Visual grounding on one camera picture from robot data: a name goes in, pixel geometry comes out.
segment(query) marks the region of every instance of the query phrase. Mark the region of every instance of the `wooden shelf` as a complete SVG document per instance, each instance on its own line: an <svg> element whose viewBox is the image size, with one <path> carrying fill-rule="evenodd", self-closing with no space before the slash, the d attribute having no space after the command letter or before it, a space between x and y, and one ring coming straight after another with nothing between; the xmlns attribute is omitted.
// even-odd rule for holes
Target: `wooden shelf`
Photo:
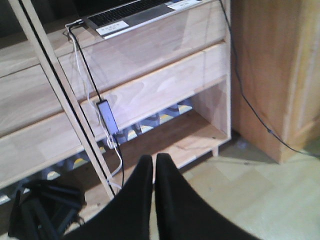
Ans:
<svg viewBox="0 0 320 240"><path fill-rule="evenodd" d="M155 163L158 153L169 153L176 166L182 168L204 154L217 150L229 139L196 111L188 111L121 145L126 177L143 154L152 155ZM114 150L107 151L104 158L111 171L119 163Z"/></svg>

